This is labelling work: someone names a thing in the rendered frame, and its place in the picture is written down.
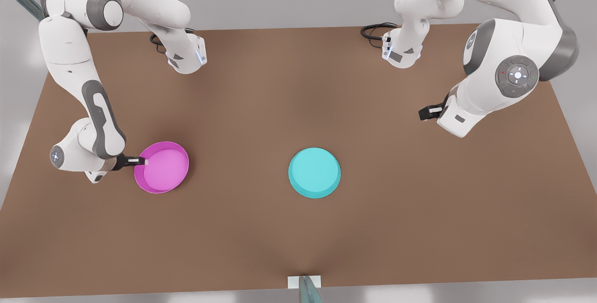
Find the pink plate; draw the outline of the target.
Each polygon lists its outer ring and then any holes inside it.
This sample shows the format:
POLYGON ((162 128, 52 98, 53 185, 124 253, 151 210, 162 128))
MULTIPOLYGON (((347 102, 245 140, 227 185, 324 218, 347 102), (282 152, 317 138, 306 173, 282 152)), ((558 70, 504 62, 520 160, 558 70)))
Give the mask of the pink plate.
POLYGON ((134 177, 137 185, 148 193, 171 191, 187 176, 188 154, 178 143, 156 142, 145 148, 140 157, 145 159, 145 163, 134 167, 134 177))

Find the blue plate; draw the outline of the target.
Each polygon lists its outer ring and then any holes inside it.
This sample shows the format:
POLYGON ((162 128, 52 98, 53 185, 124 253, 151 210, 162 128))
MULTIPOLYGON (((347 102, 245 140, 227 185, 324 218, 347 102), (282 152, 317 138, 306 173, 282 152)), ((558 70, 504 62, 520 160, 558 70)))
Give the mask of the blue plate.
POLYGON ((339 186, 341 166, 331 152, 318 147, 305 148, 290 160, 288 179, 303 197, 321 199, 339 186))

